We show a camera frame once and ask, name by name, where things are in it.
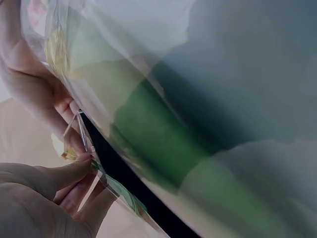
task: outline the clear plastic wrap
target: clear plastic wrap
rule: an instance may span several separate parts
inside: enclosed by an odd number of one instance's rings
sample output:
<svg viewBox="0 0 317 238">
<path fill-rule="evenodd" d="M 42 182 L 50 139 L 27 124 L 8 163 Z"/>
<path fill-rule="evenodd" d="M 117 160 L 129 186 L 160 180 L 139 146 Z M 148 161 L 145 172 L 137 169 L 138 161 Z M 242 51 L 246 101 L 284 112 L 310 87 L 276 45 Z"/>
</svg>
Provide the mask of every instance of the clear plastic wrap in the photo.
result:
<svg viewBox="0 0 317 238">
<path fill-rule="evenodd" d="M 195 232 L 317 237 L 312 3 L 28 4 L 46 9 L 33 52 Z"/>
</svg>

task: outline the hand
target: hand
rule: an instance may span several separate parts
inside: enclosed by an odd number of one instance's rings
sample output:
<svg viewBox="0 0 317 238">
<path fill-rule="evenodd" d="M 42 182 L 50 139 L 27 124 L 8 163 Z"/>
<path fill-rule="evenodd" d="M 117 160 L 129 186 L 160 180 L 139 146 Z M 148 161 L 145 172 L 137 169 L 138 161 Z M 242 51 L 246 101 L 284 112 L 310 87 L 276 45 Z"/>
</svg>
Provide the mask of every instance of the hand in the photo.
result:
<svg viewBox="0 0 317 238">
<path fill-rule="evenodd" d="M 95 177 L 89 176 L 90 168 L 89 154 L 52 169 L 0 164 L 1 236 L 95 238 L 115 196 L 98 183 L 77 212 Z"/>
<path fill-rule="evenodd" d="M 21 33 L 21 0 L 0 0 L 0 73 L 12 97 L 60 139 L 78 106 L 64 85 L 29 49 Z M 80 136 L 72 130 L 69 144 L 80 154 Z"/>
</svg>

